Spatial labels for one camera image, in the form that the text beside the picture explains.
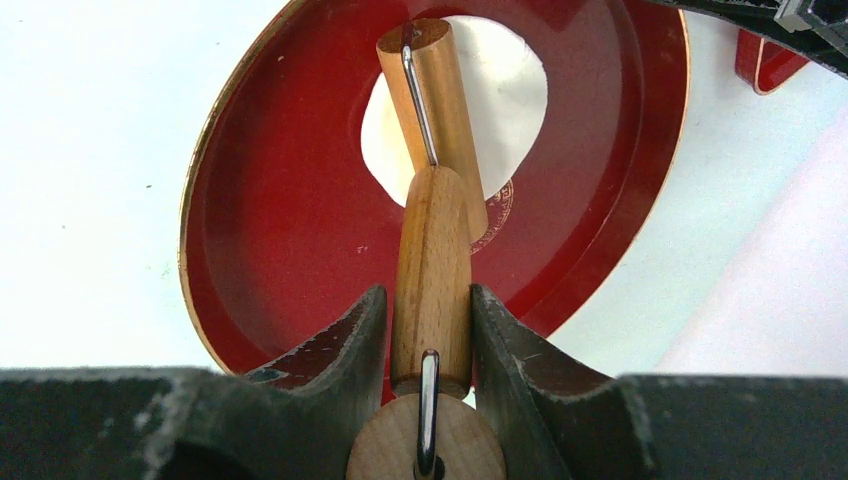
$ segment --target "table surface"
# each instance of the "table surface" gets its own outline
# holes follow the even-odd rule
[[[0,367],[217,369],[180,290],[181,193],[212,102],[280,5],[0,7]],[[757,96],[733,73],[736,29],[686,18],[691,92],[667,184],[620,264],[551,336],[609,374],[657,364],[848,104],[848,82],[814,65]]]

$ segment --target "wooden handle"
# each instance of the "wooden handle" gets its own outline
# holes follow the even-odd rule
[[[439,395],[436,455],[445,480],[506,478],[503,451],[483,416],[462,403]],[[348,457],[348,480],[412,479],[418,433],[418,395],[388,403],[368,420]]]
[[[412,179],[401,230],[390,359],[392,390],[416,393],[421,355],[439,352],[440,390],[471,386],[471,247],[465,187],[453,170],[427,167]]]
[[[418,35],[412,41],[412,59],[439,165],[465,181],[469,242],[476,242],[486,233],[489,220],[453,31],[450,23],[430,18],[415,20],[413,28]],[[383,35],[377,41],[377,55],[417,173],[430,164],[401,63],[402,32],[400,26]]]

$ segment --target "pink cloth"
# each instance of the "pink cloth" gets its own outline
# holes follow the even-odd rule
[[[848,377],[848,109],[656,371]]]

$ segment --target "red plate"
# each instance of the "red plate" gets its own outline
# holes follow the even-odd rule
[[[224,87],[185,190],[183,290],[224,369],[287,352],[373,284],[391,298],[403,210],[360,150],[375,43],[410,17],[455,14],[524,37],[548,76],[539,137],[489,202],[497,231],[473,256],[474,281],[548,335],[632,242],[686,108],[678,11],[641,0],[296,0]]]

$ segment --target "metal hook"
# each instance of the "metal hook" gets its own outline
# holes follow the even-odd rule
[[[415,476],[422,480],[436,476],[436,402],[438,398],[439,352],[427,349],[421,356],[418,445],[415,456]]]
[[[412,95],[412,103],[415,105],[415,114],[418,116],[418,126],[421,127],[421,136],[424,137],[424,147],[427,149],[427,158],[430,165],[439,165],[436,156],[436,146],[433,142],[433,131],[430,129],[430,120],[427,118],[427,110],[424,108],[424,100],[421,97],[421,86],[418,83],[418,75],[415,73],[415,62],[412,61],[412,22],[403,25],[403,47],[401,49],[401,62],[403,72],[406,74],[406,83],[409,85],[409,93]]]

